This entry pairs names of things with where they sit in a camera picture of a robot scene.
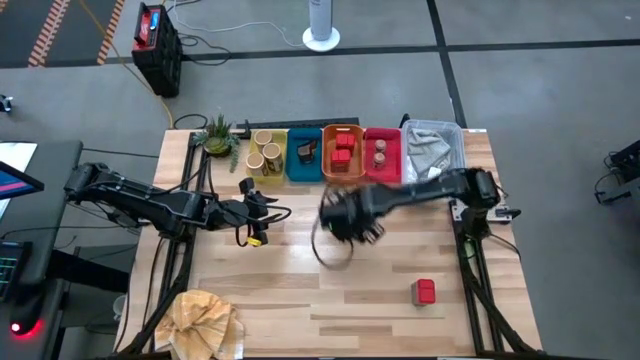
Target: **potted plant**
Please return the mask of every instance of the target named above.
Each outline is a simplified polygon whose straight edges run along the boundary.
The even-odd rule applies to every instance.
[[[212,119],[210,125],[196,135],[196,143],[202,145],[209,155],[224,158],[231,155],[230,172],[238,166],[240,156],[240,139],[232,134],[231,124],[224,121],[224,115],[218,115],[218,121]]]

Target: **computer monitor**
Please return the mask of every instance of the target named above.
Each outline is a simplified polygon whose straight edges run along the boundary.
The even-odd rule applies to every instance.
[[[0,161],[0,200],[44,190],[44,184]]]

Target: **red block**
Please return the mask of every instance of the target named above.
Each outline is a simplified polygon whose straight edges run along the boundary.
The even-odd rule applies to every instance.
[[[436,284],[431,279],[419,279],[411,285],[411,294],[416,306],[435,304]]]
[[[356,137],[352,134],[338,134],[336,135],[336,148],[347,149],[353,151],[356,146]]]
[[[351,152],[346,149],[334,150],[331,153],[331,170],[335,172],[349,171]]]

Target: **black box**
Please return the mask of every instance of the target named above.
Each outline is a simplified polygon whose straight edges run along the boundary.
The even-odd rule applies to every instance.
[[[180,92],[182,43],[162,5],[140,3],[131,56],[156,95]]]

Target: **gray towel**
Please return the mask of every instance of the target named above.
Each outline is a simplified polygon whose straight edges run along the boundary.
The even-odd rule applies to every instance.
[[[450,165],[451,147],[435,131],[411,129],[407,152],[418,175],[418,180],[426,180],[432,167],[446,170]]]

